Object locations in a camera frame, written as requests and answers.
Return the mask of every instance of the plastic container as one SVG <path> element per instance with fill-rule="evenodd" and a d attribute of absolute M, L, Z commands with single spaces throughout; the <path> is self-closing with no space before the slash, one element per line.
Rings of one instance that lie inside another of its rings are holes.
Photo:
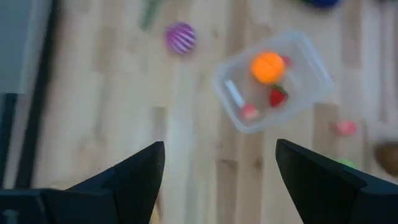
<path fill-rule="evenodd" d="M 251 62 L 260 52 L 273 51 L 291 59 L 292 66 L 285 72 L 281 82 L 289 94 L 287 101 L 278 108 L 271 108 L 268 94 L 269 85 L 258 82 L 251 74 Z M 239 92 L 231 92 L 231 83 Z M 292 32 L 265 40 L 221 65 L 215 75 L 215 89 L 229 117 L 244 133 L 255 133 L 268 126 L 287 120 L 293 114 L 320 100 L 331 89 L 332 80 L 308 37 Z M 258 116 L 245 119 L 242 104 L 256 106 Z"/>

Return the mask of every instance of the light wood surface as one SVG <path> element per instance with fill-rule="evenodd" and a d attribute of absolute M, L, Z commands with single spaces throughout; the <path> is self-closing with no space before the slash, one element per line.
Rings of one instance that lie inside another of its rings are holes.
<path fill-rule="evenodd" d="M 320 12 L 294 0 L 164 0 L 143 32 L 143 4 L 63 1 L 36 187 L 66 188 L 158 139 L 167 156 L 162 223 L 300 223 L 276 166 L 279 138 L 395 181 L 372 156 L 375 142 L 398 137 L 394 7 L 346 0 Z M 176 21 L 197 32 L 191 55 L 165 47 L 165 28 Z M 333 91 L 283 124 L 239 133 L 211 84 L 217 66 L 292 29 L 312 40 Z M 330 123 L 346 119 L 358 133 L 336 137 Z"/>

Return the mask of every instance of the purple striped ball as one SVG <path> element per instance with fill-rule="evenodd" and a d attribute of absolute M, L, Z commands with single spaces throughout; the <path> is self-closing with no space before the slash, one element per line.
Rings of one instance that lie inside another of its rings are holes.
<path fill-rule="evenodd" d="M 197 37 L 192 26 L 178 22 L 167 28 L 166 41 L 172 50 L 185 54 L 194 48 Z"/>

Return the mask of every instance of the blue object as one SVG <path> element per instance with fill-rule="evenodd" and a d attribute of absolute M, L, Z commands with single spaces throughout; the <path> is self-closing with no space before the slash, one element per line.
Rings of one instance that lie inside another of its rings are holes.
<path fill-rule="evenodd" d="M 337 5 L 340 2 L 340 0 L 303 0 L 303 1 L 321 9 L 332 8 L 333 6 Z"/>

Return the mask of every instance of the orange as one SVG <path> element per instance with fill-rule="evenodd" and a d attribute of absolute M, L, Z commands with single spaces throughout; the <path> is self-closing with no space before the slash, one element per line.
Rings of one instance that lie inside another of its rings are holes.
<path fill-rule="evenodd" d="M 275 52 L 263 52 L 256 56 L 251 64 L 255 78 L 264 84 L 275 84 L 280 81 L 285 72 L 285 63 Z"/>

